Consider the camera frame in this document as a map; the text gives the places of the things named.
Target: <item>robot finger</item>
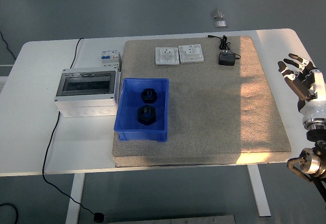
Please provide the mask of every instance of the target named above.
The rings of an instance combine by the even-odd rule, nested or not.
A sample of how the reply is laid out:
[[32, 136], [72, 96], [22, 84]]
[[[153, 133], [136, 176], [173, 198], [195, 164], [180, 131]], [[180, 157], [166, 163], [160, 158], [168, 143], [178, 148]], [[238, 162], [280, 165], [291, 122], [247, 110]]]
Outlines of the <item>robot finger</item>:
[[292, 53], [289, 53], [289, 57], [294, 60], [297, 60], [297, 62], [296, 61], [295, 62], [299, 64], [299, 69], [303, 73], [309, 73], [311, 70], [317, 69], [315, 64], [310, 60], [307, 60], [303, 57], [300, 57]]
[[309, 92], [299, 78], [296, 77], [292, 70], [289, 70], [286, 64], [282, 61], [278, 62], [279, 72], [283, 75], [285, 82], [294, 91], [294, 93], [299, 97], [300, 100], [310, 100], [312, 95]]
[[287, 63], [289, 65], [293, 65], [296, 68], [299, 68], [300, 71], [294, 71], [294, 74], [295, 74], [296, 77], [299, 78], [300, 81], [303, 81], [304, 79], [306, 79], [305, 77], [307, 75], [309, 75], [309, 72], [306, 69], [303, 69], [303, 70], [300, 69], [301, 64], [298, 61], [284, 59], [283, 62]]

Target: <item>white socket panel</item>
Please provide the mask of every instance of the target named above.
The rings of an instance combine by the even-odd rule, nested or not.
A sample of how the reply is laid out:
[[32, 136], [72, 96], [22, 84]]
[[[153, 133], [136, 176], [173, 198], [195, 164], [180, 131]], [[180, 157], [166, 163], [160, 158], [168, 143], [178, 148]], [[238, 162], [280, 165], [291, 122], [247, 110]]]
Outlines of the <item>white socket panel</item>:
[[203, 62], [204, 56], [200, 44], [179, 46], [180, 62]]
[[155, 48], [155, 63], [157, 65], [178, 65], [179, 51], [177, 47]]

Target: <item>blue plastic crate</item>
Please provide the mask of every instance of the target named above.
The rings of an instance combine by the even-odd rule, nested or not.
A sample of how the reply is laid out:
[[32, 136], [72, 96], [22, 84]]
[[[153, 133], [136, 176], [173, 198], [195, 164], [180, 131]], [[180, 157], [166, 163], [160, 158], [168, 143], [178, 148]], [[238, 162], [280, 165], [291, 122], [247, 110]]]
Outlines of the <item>blue plastic crate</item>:
[[[141, 93], [146, 88], [153, 88], [157, 100], [149, 105], [156, 110], [156, 121], [143, 125], [138, 121], [138, 109], [146, 103]], [[119, 133], [121, 141], [156, 140], [166, 142], [168, 139], [169, 79], [165, 78], [125, 78], [122, 84], [114, 130]]]

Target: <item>black power adapter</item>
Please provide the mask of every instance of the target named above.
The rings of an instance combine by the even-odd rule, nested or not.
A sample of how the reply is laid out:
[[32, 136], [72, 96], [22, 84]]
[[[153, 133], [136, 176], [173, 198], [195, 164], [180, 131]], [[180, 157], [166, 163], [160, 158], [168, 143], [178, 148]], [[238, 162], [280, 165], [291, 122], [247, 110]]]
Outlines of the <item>black power adapter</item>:
[[229, 50], [222, 50], [219, 55], [219, 65], [233, 66], [235, 64], [235, 54]]

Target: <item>black plastic nut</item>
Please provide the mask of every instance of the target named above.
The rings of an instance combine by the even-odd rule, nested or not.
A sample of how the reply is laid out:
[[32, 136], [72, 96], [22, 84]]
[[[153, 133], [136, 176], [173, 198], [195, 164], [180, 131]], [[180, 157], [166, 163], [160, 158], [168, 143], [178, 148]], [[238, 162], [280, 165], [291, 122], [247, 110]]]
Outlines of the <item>black plastic nut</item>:
[[152, 88], [146, 88], [142, 92], [142, 99], [145, 103], [153, 103], [157, 99], [157, 93]]
[[138, 109], [138, 121], [146, 126], [156, 121], [156, 111], [151, 105], [144, 105]]

